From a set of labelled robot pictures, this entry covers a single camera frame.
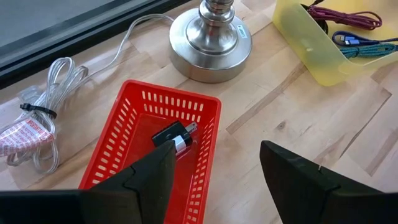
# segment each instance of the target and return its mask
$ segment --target cable tie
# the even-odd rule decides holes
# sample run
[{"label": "cable tie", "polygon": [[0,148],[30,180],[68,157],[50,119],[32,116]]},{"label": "cable tie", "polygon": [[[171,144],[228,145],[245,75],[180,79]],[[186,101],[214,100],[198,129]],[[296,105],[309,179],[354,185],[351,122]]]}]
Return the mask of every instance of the cable tie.
[{"label": "cable tie", "polygon": [[31,105],[30,103],[24,103],[24,104],[19,105],[19,108],[24,111],[32,111],[32,110],[41,111],[41,112],[51,115],[53,119],[57,118],[57,113],[55,111],[50,110],[48,108],[44,108],[42,106],[34,106],[34,105]]}]

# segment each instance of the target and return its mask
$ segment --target red cable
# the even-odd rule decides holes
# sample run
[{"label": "red cable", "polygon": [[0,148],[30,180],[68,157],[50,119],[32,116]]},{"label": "red cable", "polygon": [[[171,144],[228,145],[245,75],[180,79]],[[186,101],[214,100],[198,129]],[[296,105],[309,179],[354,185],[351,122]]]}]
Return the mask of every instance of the red cable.
[{"label": "red cable", "polygon": [[[374,30],[382,25],[382,19],[380,16],[370,11],[347,14],[324,7],[310,6],[308,13],[315,20],[334,21],[337,24],[345,24],[366,30]],[[362,14],[371,14],[377,19],[373,19],[368,16],[362,16]]]}]

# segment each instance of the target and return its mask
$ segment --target blue cable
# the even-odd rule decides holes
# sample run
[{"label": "blue cable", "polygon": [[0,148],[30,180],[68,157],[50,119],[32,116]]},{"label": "blue cable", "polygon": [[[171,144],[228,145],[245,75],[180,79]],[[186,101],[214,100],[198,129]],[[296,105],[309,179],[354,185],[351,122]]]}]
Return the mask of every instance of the blue cable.
[{"label": "blue cable", "polygon": [[364,47],[342,47],[340,48],[341,53],[346,58],[375,58],[389,55],[398,50],[398,46],[395,44],[374,44]]},{"label": "blue cable", "polygon": [[350,45],[366,46],[366,45],[374,45],[374,44],[398,41],[398,37],[386,39],[386,40],[371,40],[371,39],[367,39],[367,38],[358,36],[356,34],[347,32],[347,31],[337,31],[333,34],[333,37],[331,39],[336,45],[344,46],[344,47],[347,47]]}]

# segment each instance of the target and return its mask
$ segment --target red plastic basket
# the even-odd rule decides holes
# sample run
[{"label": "red plastic basket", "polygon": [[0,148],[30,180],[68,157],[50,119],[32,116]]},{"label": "red plastic basket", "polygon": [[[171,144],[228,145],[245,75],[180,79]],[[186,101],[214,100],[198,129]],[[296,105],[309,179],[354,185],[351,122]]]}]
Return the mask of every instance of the red plastic basket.
[{"label": "red plastic basket", "polygon": [[217,98],[126,81],[79,189],[89,189],[151,152],[151,137],[173,121],[185,126],[196,121],[193,144],[177,157],[165,223],[203,223],[220,112]]}]

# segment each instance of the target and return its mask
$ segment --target teal cable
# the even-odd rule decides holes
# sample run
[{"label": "teal cable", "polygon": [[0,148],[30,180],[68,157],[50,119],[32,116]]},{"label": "teal cable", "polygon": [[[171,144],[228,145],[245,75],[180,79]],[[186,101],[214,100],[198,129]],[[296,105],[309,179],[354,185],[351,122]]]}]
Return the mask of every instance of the teal cable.
[{"label": "teal cable", "polygon": [[342,47],[340,48],[341,53],[346,58],[375,58],[389,55],[398,50],[398,46],[395,44],[375,44],[364,47]]}]

